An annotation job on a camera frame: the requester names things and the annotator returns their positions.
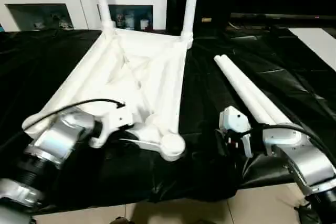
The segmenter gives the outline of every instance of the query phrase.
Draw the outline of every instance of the black plastic sheet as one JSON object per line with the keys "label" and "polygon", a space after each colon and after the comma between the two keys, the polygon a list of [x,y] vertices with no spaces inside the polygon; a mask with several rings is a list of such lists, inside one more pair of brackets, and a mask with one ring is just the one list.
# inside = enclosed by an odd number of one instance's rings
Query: black plastic sheet
{"label": "black plastic sheet", "polygon": [[[44,106],[99,34],[0,33],[1,143]],[[221,152],[215,132],[219,112],[229,105],[249,112],[215,64],[215,55],[227,54],[284,113],[316,132],[335,153],[332,69],[285,29],[207,34],[195,34],[186,58],[180,112],[184,156],[170,163],[118,141],[99,150],[82,146],[70,156],[38,212],[182,197],[215,201],[233,196],[239,187],[290,182],[279,159],[256,155],[247,160]],[[1,153],[1,176],[29,141],[22,137]]]}

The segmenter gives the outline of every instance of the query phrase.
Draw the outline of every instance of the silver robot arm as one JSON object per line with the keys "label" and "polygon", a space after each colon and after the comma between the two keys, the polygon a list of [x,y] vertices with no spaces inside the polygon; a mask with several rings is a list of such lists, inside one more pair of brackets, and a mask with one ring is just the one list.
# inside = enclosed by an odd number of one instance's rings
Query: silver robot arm
{"label": "silver robot arm", "polygon": [[248,118],[230,106],[221,113],[219,128],[237,133],[247,157],[253,157],[259,142],[266,155],[283,158],[323,223],[335,223],[336,169],[328,150],[318,137],[293,124],[227,56],[215,61],[260,124],[252,129]]}

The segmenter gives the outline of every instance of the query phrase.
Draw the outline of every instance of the white cabinet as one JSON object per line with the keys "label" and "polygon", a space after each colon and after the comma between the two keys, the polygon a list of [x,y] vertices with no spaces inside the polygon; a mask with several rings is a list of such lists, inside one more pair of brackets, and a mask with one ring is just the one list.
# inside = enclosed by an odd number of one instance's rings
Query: white cabinet
{"label": "white cabinet", "polygon": [[5,31],[88,29],[80,0],[0,0]]}
{"label": "white cabinet", "polygon": [[[149,24],[148,29],[165,29],[167,0],[107,1],[111,17],[119,28],[141,30],[141,21],[147,20]],[[81,0],[81,2],[89,29],[100,29],[101,24],[97,0]]]}
{"label": "white cabinet", "polygon": [[[108,0],[121,28],[164,30],[167,0]],[[5,31],[100,29],[97,0],[0,0]]]}

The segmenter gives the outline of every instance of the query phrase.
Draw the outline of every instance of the white pole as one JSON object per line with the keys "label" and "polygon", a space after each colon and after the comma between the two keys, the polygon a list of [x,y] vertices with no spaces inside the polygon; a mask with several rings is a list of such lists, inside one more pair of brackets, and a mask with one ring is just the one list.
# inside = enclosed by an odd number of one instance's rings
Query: white pole
{"label": "white pole", "polygon": [[193,44],[193,26],[195,19],[196,2],[197,0],[187,0],[185,5],[181,39],[188,42],[188,49],[191,48]]}
{"label": "white pole", "polygon": [[109,6],[107,0],[98,0],[99,12],[101,17],[101,23],[103,28],[114,28],[114,24],[111,19]]}
{"label": "white pole", "polygon": [[230,68],[229,65],[226,65],[220,56],[217,55],[215,61],[257,122],[275,124],[274,120],[268,115],[264,107],[245,86],[245,83],[236,76],[236,72]]}
{"label": "white pole", "polygon": [[228,71],[234,73],[235,79],[239,81],[239,85],[235,89],[246,87],[253,94],[249,97],[249,100],[256,99],[275,123],[291,123],[288,117],[226,55],[216,56],[215,58],[217,58],[216,62],[220,64],[220,68],[225,75]]}

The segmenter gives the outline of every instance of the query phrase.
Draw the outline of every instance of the floor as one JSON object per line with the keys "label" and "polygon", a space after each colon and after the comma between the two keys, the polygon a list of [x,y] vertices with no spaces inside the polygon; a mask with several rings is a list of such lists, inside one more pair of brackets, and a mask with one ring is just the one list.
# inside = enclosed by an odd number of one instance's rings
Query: floor
{"label": "floor", "polygon": [[38,224],[109,224],[124,216],[136,224],[193,224],[199,220],[220,224],[298,224],[293,207],[302,202],[297,185],[286,184],[240,190],[235,197],[216,203],[188,199],[158,204],[141,202],[35,218]]}

